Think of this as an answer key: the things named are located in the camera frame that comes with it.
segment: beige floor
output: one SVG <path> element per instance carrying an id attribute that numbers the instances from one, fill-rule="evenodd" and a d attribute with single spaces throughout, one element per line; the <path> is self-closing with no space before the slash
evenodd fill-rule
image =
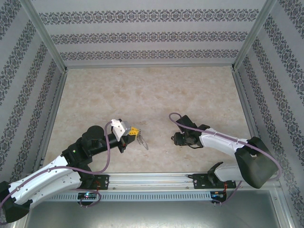
<path id="1" fill-rule="evenodd" d="M 197 125 L 249 138 L 229 67 L 106 68 L 69 70 L 45 158 L 51 162 L 92 125 L 123 119 L 140 128 L 149 145 L 137 141 L 123 154 L 115 148 L 107 172 L 207 171 L 228 155 L 212 148 L 194 150 L 173 144 L 178 128 L 171 112 L 187 114 Z M 101 170 L 106 152 L 90 167 Z"/>

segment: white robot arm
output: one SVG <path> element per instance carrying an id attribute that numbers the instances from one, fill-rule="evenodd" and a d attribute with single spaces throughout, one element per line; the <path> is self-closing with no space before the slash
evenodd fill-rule
<path id="1" fill-rule="evenodd" d="M 278 165 L 273 162 L 274 159 L 269 158 L 271 156 L 269 150 L 257 137 L 252 137 L 249 140 L 238 139 L 219 133 L 204 124 L 197 127 L 186 115 L 180 116 L 180 119 L 174 122 L 179 124 L 178 127 L 181 131 L 175 133 L 171 138 L 175 145 L 189 146 L 194 149 L 212 147 L 235 158 L 234 164 L 219 162 L 213 167 L 212 184 L 216 184 L 217 181 L 239 180 L 246 181 L 252 187 L 259 189 L 278 170 Z M 243 143 L 262 150 L 268 156 L 245 146 Z"/>
<path id="2" fill-rule="evenodd" d="M 112 120 L 111 126 L 112 133 L 107 136 L 110 148 L 118 147 L 123 153 L 126 146 L 135 140 L 136 135 L 129 135 L 131 127 L 126 121 Z M 92 157 L 107 150 L 103 128 L 92 126 L 42 169 L 16 182 L 0 183 L 0 200 L 6 221 L 14 222 L 22 218 L 30 209 L 60 192 L 79 187 L 89 188 L 93 183 L 94 175 L 74 171 L 71 168 L 91 171 L 88 164 L 92 162 Z M 26 183 L 42 171 L 46 172 Z"/>

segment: wall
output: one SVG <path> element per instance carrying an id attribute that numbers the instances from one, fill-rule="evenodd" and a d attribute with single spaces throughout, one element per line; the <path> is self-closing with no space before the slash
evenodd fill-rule
<path id="1" fill-rule="evenodd" d="M 62 76 L 17 0 L 0 0 L 0 179 L 33 172 Z"/>
<path id="2" fill-rule="evenodd" d="M 265 0 L 34 0 L 68 67 L 232 64 Z"/>
<path id="3" fill-rule="evenodd" d="M 304 227 L 303 3 L 275 4 L 238 69 L 258 134 L 284 169 L 296 227 Z"/>

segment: purple cable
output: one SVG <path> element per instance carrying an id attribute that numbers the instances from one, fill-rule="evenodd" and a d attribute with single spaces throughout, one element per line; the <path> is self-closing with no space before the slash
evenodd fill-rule
<path id="1" fill-rule="evenodd" d="M 110 156 L 110 143 L 109 143 L 109 137 L 108 137 L 108 133 L 107 133 L 107 130 L 106 130 L 107 127 L 108 127 L 108 125 L 110 125 L 111 123 L 112 123 L 112 121 L 108 122 L 108 123 L 105 125 L 105 127 L 104 127 L 104 136 L 105 136 L 106 146 L 107 146 L 107 150 L 108 150 L 108 159 L 107 159 L 107 161 L 106 161 L 105 167 L 104 167 L 102 170 L 97 171 L 97 172 L 91 172 L 91 171 L 86 171 L 86 170 L 82 170 L 82 169 L 75 168 L 75 167 L 69 167 L 69 166 L 57 166 L 57 167 L 49 168 L 49 169 L 47 169 L 47 170 L 43 170 L 43 171 L 41 171 L 41 172 L 39 172 L 39 173 L 36 173 L 34 176 L 32 176 L 31 178 L 27 179 L 26 181 L 24 181 L 21 185 L 19 185 L 16 189 L 14 189 L 11 193 L 9 193 L 9 194 L 3 199 L 3 201 L 0 203 L 0 210 L 1 210 L 2 207 L 3 207 L 3 204 L 8 200 L 9 197 L 11 197 L 11 196 L 17 191 L 17 189 L 21 189 L 22 187 L 24 187 L 25 184 L 29 183 L 31 180 L 35 179 L 37 176 L 40 176 L 41 174 L 46 173 L 46 172 L 49 172 L 49 171 L 51 171 L 51 170 L 68 169 L 68 170 L 74 170 L 74 171 L 84 172 L 84 173 L 93 174 L 93 175 L 98 175 L 98 174 L 104 172 L 104 171 L 108 168 L 108 166 L 109 166 L 109 164 L 110 164 L 110 158 L 111 158 L 111 156 Z M 3 222 L 0 222 L 0 225 L 6 225 L 6 224 L 7 224 L 7 222 L 4 222 L 4 223 L 3 223 Z"/>
<path id="2" fill-rule="evenodd" d="M 268 157 L 270 160 L 272 160 L 272 161 L 276 164 L 276 166 L 278 167 L 278 170 L 279 170 L 278 175 L 277 175 L 276 177 L 274 177 L 274 178 L 270 178 L 268 181 L 276 181 L 276 180 L 278 180 L 278 179 L 281 177 L 281 175 L 282 175 L 282 168 L 281 168 L 280 164 L 277 162 L 276 159 L 274 159 L 274 158 L 273 158 L 271 155 L 269 155 L 268 153 L 262 151 L 261 149 L 255 147 L 255 146 L 252 146 L 252 145 L 250 145 L 250 144 L 248 144 L 248 143 L 246 143 L 246 142 L 238 141 L 238 140 L 236 140 L 236 139 L 234 139 L 234 138 L 231 138 L 231 137 L 228 137 L 228 136 L 219 134 L 219 133 L 214 133 L 214 132 L 204 131 L 204 130 L 197 129 L 197 128 L 193 128 L 193 127 L 184 126 L 184 125 L 182 125 L 182 124 L 176 122 L 175 120 L 173 120 L 173 119 L 171 118 L 171 116 L 174 115 L 174 114 L 175 114 L 175 115 L 178 115 L 178 116 L 181 118 L 181 114 L 179 114 L 179 113 L 170 113 L 170 114 L 169 114 L 169 119 L 170 119 L 173 123 L 175 123 L 176 125 L 178 125 L 178 126 L 180 126 L 180 127 L 182 127 L 182 128 L 186 128 L 186 129 L 193 130 L 193 131 L 197 131 L 197 132 L 207 133 L 207 134 L 210 134 L 210 135 L 217 135 L 217 136 L 222 137 L 222 138 L 224 138 L 224 139 L 228 139 L 228 140 L 230 140 L 230 141 L 233 141 L 233 142 L 242 144 L 242 145 L 244 145 L 244 146 L 248 146 L 248 147 L 250 147 L 251 149 L 256 150 L 256 151 L 262 153 L 263 155 L 265 155 L 266 157 Z M 222 204 L 226 204 L 226 203 L 227 203 L 227 202 L 236 194 L 238 188 L 241 186 L 241 183 L 242 183 L 242 181 L 239 182 L 239 184 L 237 185 L 237 187 L 234 189 L 233 193 L 232 193 L 232 194 L 229 196 L 229 198 L 228 198 L 225 202 L 223 202 Z"/>

